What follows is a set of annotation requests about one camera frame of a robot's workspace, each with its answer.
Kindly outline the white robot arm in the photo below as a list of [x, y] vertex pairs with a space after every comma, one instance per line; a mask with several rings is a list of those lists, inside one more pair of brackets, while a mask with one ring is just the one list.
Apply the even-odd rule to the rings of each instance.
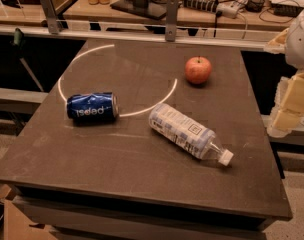
[[285, 58], [297, 72], [290, 79], [282, 78], [277, 87], [267, 128], [268, 134], [277, 138], [291, 133], [304, 116], [304, 9], [287, 32]]

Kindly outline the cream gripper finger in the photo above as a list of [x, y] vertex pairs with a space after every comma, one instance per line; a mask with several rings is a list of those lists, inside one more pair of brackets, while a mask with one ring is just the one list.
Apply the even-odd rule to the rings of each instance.
[[304, 117], [304, 71], [282, 77], [271, 110], [271, 131], [291, 132]]

